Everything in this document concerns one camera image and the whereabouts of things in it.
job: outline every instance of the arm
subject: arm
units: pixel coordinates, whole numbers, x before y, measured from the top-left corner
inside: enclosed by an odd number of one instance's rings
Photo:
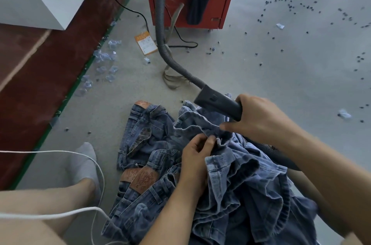
[[[311,183],[303,172],[288,169],[287,175],[293,181],[301,194],[317,203],[319,208],[318,215],[330,228],[332,228],[333,231],[342,237],[346,237],[350,233],[349,227],[338,215],[335,214],[331,209],[330,204],[324,199],[318,189],[313,183]]]
[[[179,183],[140,245],[188,244],[197,202],[207,185],[205,158],[215,141],[199,134],[183,149]]]
[[[248,95],[237,100],[243,107],[241,121],[220,128],[280,149],[356,236],[371,244],[371,174],[301,129],[269,100]]]

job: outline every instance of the jeans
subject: jeans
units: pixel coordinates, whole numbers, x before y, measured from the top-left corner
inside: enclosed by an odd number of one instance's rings
[[[208,187],[197,204],[191,241],[229,244],[232,236],[241,244],[316,244],[315,203],[292,195],[287,168],[241,135],[220,130],[228,120],[188,101],[176,122],[160,105],[134,105],[118,154],[117,168],[124,173],[110,213],[125,238],[108,222],[102,234],[139,243],[177,185],[181,151],[204,133],[217,142],[205,159]]]

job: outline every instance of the floor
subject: floor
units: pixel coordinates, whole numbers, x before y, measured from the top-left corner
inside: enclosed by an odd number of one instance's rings
[[[147,0],[131,0],[128,7],[150,19]],[[371,104],[371,27],[362,28],[369,22],[371,0],[232,0],[223,30],[181,29],[184,39],[200,45],[190,53],[174,49],[173,55],[219,92],[270,98],[304,129],[371,170],[371,107],[366,106]],[[278,29],[277,23],[285,28]],[[84,141],[93,144],[106,180],[101,204],[106,212],[121,175],[115,162],[132,104],[139,99],[161,103],[176,116],[181,100],[193,100],[198,93],[189,84],[175,91],[166,87],[161,78],[165,63],[158,52],[148,56],[150,64],[144,62],[134,40],[144,29],[142,18],[123,12],[109,37],[123,42],[117,50],[116,79],[109,83],[104,75],[95,76],[94,64],[88,74],[100,81],[85,96],[71,98],[42,147],[73,151]],[[154,36],[154,27],[150,32]],[[177,44],[177,38],[171,42]],[[207,55],[212,46],[216,50]],[[342,108],[351,114],[349,121],[337,116]],[[64,154],[37,155],[18,188],[68,185],[65,164]],[[66,233],[67,243],[90,244],[91,220],[91,213],[79,216]],[[97,244],[106,241],[100,237],[102,224],[99,217],[94,228]],[[322,220],[318,218],[316,225],[322,244],[339,244],[341,238]]]

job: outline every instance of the green floor stripe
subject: green floor stripe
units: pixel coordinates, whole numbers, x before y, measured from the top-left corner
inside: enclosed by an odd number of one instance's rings
[[[123,5],[126,6],[129,3],[129,1],[130,0],[125,0],[123,2]],[[120,18],[123,10],[124,10],[124,8],[120,7],[120,9],[118,10],[117,14],[114,17],[114,20],[115,21],[117,21]],[[109,36],[109,34],[111,33],[111,31],[112,31],[112,29],[114,27],[115,26],[110,26],[107,29],[107,31],[104,34],[102,40],[99,42],[99,44],[97,46],[97,49],[100,49],[102,47],[102,45],[107,40],[107,37]],[[84,76],[86,74],[86,71],[89,69],[89,67],[93,63],[93,61],[94,61],[94,56],[91,55],[90,59],[86,62],[85,66],[84,66],[84,69],[81,71],[80,75],[78,76],[76,82],[74,83],[74,85],[72,86],[72,88],[70,89],[70,91],[68,92],[66,98],[63,100],[62,104],[60,105],[60,107],[55,112],[54,117],[59,117],[60,114],[62,113],[63,109],[67,106],[68,101],[71,99],[71,97],[73,96],[75,90],[79,86],[79,84],[81,82],[82,76]],[[49,134],[49,132],[51,130],[52,130],[52,126],[49,125],[49,127],[46,129],[46,131],[44,132],[44,134],[41,136],[41,138],[39,139],[39,141],[35,145],[35,147],[33,149],[34,151],[38,151],[41,148],[41,146],[44,144],[44,141],[46,140],[46,138],[47,138],[47,136],[48,136],[48,134]],[[36,156],[36,153],[32,153],[32,154],[30,154],[30,155],[27,156],[27,158],[26,158],[26,160],[25,160],[25,162],[23,164],[23,167],[21,169],[21,172],[15,178],[14,182],[11,184],[11,186],[8,188],[8,190],[14,190],[14,189],[16,189],[17,185],[19,184],[19,182],[21,181],[21,179],[23,178],[23,176],[27,172],[27,169],[30,166],[30,164],[32,163],[32,161],[35,158],[35,156]]]

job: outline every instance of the person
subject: person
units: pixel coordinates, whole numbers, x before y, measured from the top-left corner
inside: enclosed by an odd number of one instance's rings
[[[302,170],[288,170],[288,175],[304,196],[317,202],[324,221],[349,236],[351,244],[371,244],[371,174],[301,129],[269,100],[249,95],[236,100],[243,107],[241,121],[220,128],[280,149]],[[188,244],[197,201],[207,185],[205,158],[215,142],[214,136],[199,134],[183,149],[179,183],[140,245]],[[77,152],[95,159],[89,143]],[[95,166],[86,157],[73,156],[70,172],[71,187],[0,192],[0,212],[41,215],[86,207],[100,193]],[[2,244],[65,244],[60,236],[73,218],[0,219]]]

